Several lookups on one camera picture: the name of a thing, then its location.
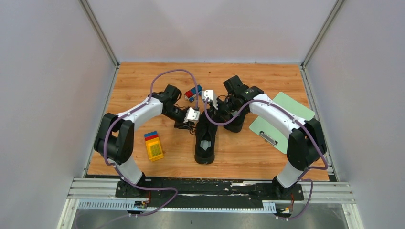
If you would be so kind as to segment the black sneaker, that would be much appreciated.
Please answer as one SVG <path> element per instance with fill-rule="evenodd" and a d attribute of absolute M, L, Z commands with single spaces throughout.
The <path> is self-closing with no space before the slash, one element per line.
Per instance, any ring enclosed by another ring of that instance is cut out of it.
<path fill-rule="evenodd" d="M 214 159 L 215 136 L 218 126 L 211 123 L 203 112 L 195 129 L 194 159 L 198 164 L 211 164 Z"/>
<path fill-rule="evenodd" d="M 237 114 L 237 111 L 230 114 L 230 118 L 235 117 L 235 119 L 230 123 L 224 126 L 224 128 L 233 133 L 239 133 L 242 130 L 245 117 L 249 112 L 247 110 L 243 110 L 240 114 Z"/>

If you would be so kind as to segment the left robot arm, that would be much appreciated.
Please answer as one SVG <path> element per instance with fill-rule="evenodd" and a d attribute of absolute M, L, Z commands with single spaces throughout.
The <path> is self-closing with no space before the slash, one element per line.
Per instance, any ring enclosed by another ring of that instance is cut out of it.
<path fill-rule="evenodd" d="M 152 92 L 142 103 L 119 113 L 107 113 L 102 117 L 94 142 L 94 150 L 112 165 L 122 180 L 128 182 L 128 191 L 135 197 L 146 192 L 146 184 L 141 181 L 144 173 L 132 158 L 135 131 L 150 119 L 164 115 L 175 122 L 179 129 L 191 129 L 200 117 L 198 109 L 179 108 L 176 103 L 181 91 L 167 85 L 162 92 Z"/>

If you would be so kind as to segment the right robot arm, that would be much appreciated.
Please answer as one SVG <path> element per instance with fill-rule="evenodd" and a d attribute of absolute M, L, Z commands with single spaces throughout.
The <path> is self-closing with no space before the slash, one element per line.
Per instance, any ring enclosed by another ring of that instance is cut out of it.
<path fill-rule="evenodd" d="M 227 98 L 218 100 L 214 106 L 214 115 L 224 121 L 225 129 L 238 133 L 243 127 L 245 116 L 253 113 L 264 119 L 288 140 L 287 163 L 273 179 L 273 194 L 285 199 L 292 187 L 308 170 L 314 169 L 313 163 L 321 159 L 322 170 L 328 168 L 324 154 L 327 151 L 321 124 L 315 118 L 306 120 L 282 108 L 263 90 L 249 87 L 235 75 L 224 81 Z"/>

